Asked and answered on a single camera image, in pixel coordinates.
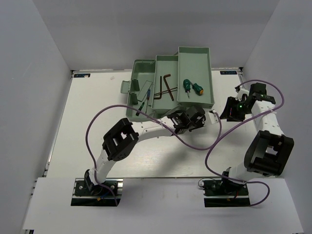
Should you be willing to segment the green orange stubby screwdriver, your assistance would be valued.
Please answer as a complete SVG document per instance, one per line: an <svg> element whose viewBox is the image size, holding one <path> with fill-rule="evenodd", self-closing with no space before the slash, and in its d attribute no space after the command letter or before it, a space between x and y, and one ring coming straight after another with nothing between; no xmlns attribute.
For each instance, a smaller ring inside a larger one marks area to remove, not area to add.
<svg viewBox="0 0 312 234"><path fill-rule="evenodd" d="M197 95L199 96L203 95L204 90L200 85L198 85L197 83L191 83L191 85Z"/></svg>

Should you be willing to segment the green plastic toolbox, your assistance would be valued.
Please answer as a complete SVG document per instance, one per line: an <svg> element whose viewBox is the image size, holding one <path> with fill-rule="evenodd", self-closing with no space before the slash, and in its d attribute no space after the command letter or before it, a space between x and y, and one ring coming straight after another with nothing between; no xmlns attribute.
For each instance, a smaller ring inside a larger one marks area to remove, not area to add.
<svg viewBox="0 0 312 234"><path fill-rule="evenodd" d="M159 79L162 76L162 91L167 87L163 76L167 78L173 91L174 101L169 93L163 94L159 100L154 99L154 94L159 92ZM188 79L191 83L200 85L204 93L199 96L192 88L190 97L183 87L183 81ZM133 64L131 78L121 83L120 92L127 95L127 105L139 109L142 102L145 105L141 111L145 112L147 90L151 95L147 113L154 118L162 118L178 110L199 105L203 109L212 109L215 104L210 49L208 47L180 46L173 55L157 55L154 59L136 59Z"/></svg>

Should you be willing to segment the long thin brown hex key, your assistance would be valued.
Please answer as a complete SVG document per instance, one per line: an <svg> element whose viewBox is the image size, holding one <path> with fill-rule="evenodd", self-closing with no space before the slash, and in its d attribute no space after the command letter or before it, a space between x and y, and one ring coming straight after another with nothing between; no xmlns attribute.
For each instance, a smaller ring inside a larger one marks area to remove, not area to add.
<svg viewBox="0 0 312 234"><path fill-rule="evenodd" d="M159 92L154 94L154 99L159 100L162 98L162 76L159 79Z"/></svg>

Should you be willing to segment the large brown hex key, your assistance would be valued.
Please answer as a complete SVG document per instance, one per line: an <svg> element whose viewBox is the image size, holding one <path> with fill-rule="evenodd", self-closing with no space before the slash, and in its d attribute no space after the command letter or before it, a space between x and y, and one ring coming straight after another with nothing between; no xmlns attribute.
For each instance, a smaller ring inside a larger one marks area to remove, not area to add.
<svg viewBox="0 0 312 234"><path fill-rule="evenodd" d="M171 76L171 74L166 74L166 75L164 75L164 76L163 76L163 80L164 80L164 82L165 82L165 85L166 85L166 87L167 87L167 91L168 91L168 93L169 93L169 95L170 95L171 100L174 101L174 96L173 96L172 91L171 91L171 88L170 88L170 86L169 86L169 84L168 84L168 82L167 82L167 78L170 77L170 76Z"/></svg>

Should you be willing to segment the blue red precision screwdriver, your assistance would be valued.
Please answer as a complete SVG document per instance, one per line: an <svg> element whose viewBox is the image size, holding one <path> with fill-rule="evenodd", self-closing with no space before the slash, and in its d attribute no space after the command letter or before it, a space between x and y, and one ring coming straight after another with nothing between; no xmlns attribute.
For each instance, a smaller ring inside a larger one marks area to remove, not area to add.
<svg viewBox="0 0 312 234"><path fill-rule="evenodd" d="M149 89L147 90L147 95L146 95L146 108L145 108L145 113L147 113L147 110L148 110L150 95L151 95L151 89L149 88Z"/></svg>

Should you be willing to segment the black green precision screwdriver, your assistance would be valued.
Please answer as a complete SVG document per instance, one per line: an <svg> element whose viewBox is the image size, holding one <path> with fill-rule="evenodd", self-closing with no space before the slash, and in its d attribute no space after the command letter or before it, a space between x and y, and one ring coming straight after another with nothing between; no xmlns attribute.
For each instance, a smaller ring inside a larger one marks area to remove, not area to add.
<svg viewBox="0 0 312 234"><path fill-rule="evenodd" d="M142 102L139 109L138 109L138 112L136 112L136 116L140 115L140 111L143 109L144 105L145 105L145 102Z"/></svg>

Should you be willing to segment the small brown hex key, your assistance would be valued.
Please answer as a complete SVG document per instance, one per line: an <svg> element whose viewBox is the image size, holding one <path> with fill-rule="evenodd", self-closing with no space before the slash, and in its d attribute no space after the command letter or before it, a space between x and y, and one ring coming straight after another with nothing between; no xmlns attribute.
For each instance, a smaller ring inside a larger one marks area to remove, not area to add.
<svg viewBox="0 0 312 234"><path fill-rule="evenodd" d="M166 94L166 93L173 92L173 91L177 91L177 87L176 87L176 88L172 88L172 89L170 89L170 90L166 90L166 91L162 91L162 92L155 93L154 96Z"/></svg>

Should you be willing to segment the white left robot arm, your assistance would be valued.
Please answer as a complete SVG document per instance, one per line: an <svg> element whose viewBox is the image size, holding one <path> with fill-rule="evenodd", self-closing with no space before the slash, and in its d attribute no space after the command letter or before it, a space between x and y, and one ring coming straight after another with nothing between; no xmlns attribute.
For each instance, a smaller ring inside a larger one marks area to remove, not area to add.
<svg viewBox="0 0 312 234"><path fill-rule="evenodd" d="M105 185L108 173L116 162L125 159L135 145L147 139L171 137L204 127L205 111L200 106L179 110L168 116L156 119L147 116L149 121L131 122L120 119L103 137L100 156L92 157L94 166L85 172L84 187L94 195L99 194Z"/></svg>

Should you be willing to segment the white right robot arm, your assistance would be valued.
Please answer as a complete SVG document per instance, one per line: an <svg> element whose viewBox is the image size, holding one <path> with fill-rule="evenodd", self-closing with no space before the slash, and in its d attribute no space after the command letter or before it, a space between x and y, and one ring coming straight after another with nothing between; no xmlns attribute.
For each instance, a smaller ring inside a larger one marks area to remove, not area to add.
<svg viewBox="0 0 312 234"><path fill-rule="evenodd" d="M220 188L232 194L238 184L262 177L282 174L294 147L294 140L281 130L275 109L274 97L267 94L266 85L254 83L246 90L237 86L236 97L229 97L221 119L243 122L247 114L255 119L257 134L247 149L242 163L223 172Z"/></svg>

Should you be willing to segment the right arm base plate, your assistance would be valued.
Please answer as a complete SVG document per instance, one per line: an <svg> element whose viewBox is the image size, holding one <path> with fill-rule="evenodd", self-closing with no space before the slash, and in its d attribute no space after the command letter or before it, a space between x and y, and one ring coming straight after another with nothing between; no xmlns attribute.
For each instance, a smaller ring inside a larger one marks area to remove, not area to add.
<svg viewBox="0 0 312 234"><path fill-rule="evenodd" d="M251 204L246 185L208 177L197 184L204 192L205 208L249 207Z"/></svg>

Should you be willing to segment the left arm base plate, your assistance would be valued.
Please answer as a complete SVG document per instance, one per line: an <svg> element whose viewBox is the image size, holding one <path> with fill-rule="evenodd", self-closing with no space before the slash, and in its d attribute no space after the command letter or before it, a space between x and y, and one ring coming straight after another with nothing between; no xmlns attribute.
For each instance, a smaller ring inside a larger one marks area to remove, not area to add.
<svg viewBox="0 0 312 234"><path fill-rule="evenodd" d="M119 204L122 195L123 179L109 178L104 185L110 187L114 192L117 204ZM71 206L76 207L115 207L115 199L112 193L102 186L96 185L92 191L89 191L85 181L82 178L76 178L71 199Z"/></svg>

